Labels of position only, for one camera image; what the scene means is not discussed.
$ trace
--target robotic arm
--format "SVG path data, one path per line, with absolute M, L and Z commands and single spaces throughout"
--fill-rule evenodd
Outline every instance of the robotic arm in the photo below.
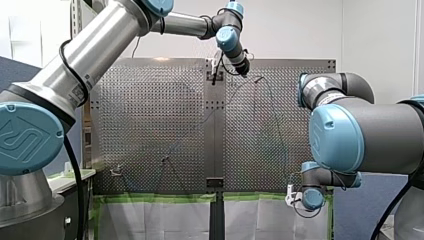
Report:
M 0 93 L 0 232 L 3 223 L 37 218 L 60 202 L 52 197 L 42 168 L 62 148 L 75 123 L 75 109 L 87 101 L 89 92 L 134 37 L 150 31 L 202 40 L 216 36 L 236 71 L 242 76 L 249 72 L 240 43 L 244 14 L 240 3 L 229 2 L 212 18 L 172 13 L 172 8 L 173 0 L 109 1 L 31 81 L 13 83 Z
M 398 104 L 373 104 L 368 83 L 350 73 L 303 74 L 298 93 L 299 106 L 312 111 L 309 143 L 315 162 L 302 165 L 302 204 L 306 209 L 314 211 L 323 206 L 322 186 L 359 187 L 360 171 L 409 175 L 408 184 L 398 195 L 400 198 L 412 186 L 422 189 L 419 177 L 423 170 L 424 99 L 421 96 Z M 424 226 L 421 209 L 415 211 L 421 218 L 408 216 L 402 220 L 403 226 L 409 224 L 411 228 L 407 229 L 408 237 L 401 239 L 424 237 L 419 227 Z M 412 232 L 418 233 L 418 237 L 411 235 Z

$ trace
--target pegboard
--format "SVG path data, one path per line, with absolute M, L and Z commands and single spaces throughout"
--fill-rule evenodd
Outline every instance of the pegboard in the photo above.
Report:
M 297 104 L 302 73 L 334 72 L 328 60 L 256 60 L 260 77 L 236 93 L 226 112 L 225 191 L 284 192 L 290 174 L 313 160 L 308 144 L 309 111 Z M 227 97 L 246 80 L 227 78 Z M 293 176 L 300 183 L 298 176 Z
M 122 59 L 105 74 L 91 97 L 96 194 L 204 193 L 211 173 L 221 173 L 225 191 L 281 191 L 311 159 L 296 84 L 303 72 L 334 72 L 332 60 L 255 60 L 247 79 L 225 74 L 216 88 L 206 65 Z M 206 104 L 217 96 L 220 112 Z M 221 143 L 211 142 L 219 132 Z M 112 176 L 118 165 L 121 176 Z
M 203 59 L 124 59 L 105 74 L 92 95 L 96 193 L 205 191 L 204 136 L 194 127 L 203 68 Z

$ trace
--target white plastic sheet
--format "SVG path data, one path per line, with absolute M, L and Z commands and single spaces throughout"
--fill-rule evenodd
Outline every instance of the white plastic sheet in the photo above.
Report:
M 210 203 L 112 203 L 101 207 L 100 240 L 209 240 Z
M 326 204 L 318 216 L 305 219 L 281 199 L 225 201 L 226 239 L 327 240 L 329 207 Z

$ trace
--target blue joint cap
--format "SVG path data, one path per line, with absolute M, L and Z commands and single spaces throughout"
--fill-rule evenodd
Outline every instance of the blue joint cap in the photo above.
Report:
M 302 99 L 302 89 L 304 87 L 303 83 L 305 82 L 305 79 L 306 79 L 307 76 L 308 76 L 307 73 L 300 74 L 299 81 L 298 81 L 298 84 L 297 84 L 297 105 L 301 108 L 306 107 L 306 105 L 305 105 L 305 103 L 303 102 L 303 99 Z
M 315 168 L 319 168 L 319 167 L 320 166 L 316 162 L 312 162 L 312 161 L 304 162 L 304 163 L 302 163 L 302 171 L 301 172 L 304 173 L 306 171 L 309 171 L 309 170 L 315 169 Z
M 146 7 L 160 17 L 166 17 L 174 8 L 174 0 L 141 0 Z
M 227 6 L 225 8 L 231 9 L 231 10 L 234 10 L 234 11 L 240 13 L 241 17 L 243 17 L 243 15 L 244 15 L 244 7 L 243 7 L 243 5 L 241 5 L 238 2 L 229 2 L 229 3 L 227 3 Z
M 317 189 L 310 188 L 303 192 L 303 206 L 308 210 L 316 210 L 324 205 L 324 196 Z
M 323 168 L 353 173 L 364 159 L 364 137 L 353 115 L 328 104 L 316 108 L 309 120 L 309 144 L 314 160 Z
M 223 52 L 230 52 L 237 47 L 239 37 L 233 27 L 225 26 L 219 29 L 216 41 Z
M 424 94 L 413 96 L 411 100 L 417 101 L 421 104 L 424 104 Z
M 30 103 L 0 104 L 0 174 L 35 172 L 59 154 L 65 132 L 59 119 Z
M 350 187 L 351 188 L 358 188 L 358 187 L 361 186 L 361 184 L 362 184 L 362 173 L 357 172 L 355 181 L 352 183 L 352 186 L 350 186 Z

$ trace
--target white wall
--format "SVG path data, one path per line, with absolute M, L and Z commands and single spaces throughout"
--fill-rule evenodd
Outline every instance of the white wall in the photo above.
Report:
M 343 0 L 342 71 L 363 76 L 377 103 L 414 94 L 417 1 Z
M 26 32 L 24 38 L 0 41 L 0 48 L 10 47 L 11 55 L 2 54 L 17 61 L 44 67 L 57 55 L 60 44 L 70 38 L 69 0 L 0 0 L 0 24 L 9 25 L 9 32 L 1 28 L 0 40 L 13 32 Z M 21 24 L 14 25 L 11 19 Z
M 215 15 L 228 0 L 175 0 L 174 11 Z M 340 0 L 240 0 L 245 7 L 243 46 L 257 58 L 341 60 Z M 122 54 L 131 57 L 135 41 Z M 214 39 L 202 42 L 151 33 L 140 40 L 136 57 L 211 57 Z

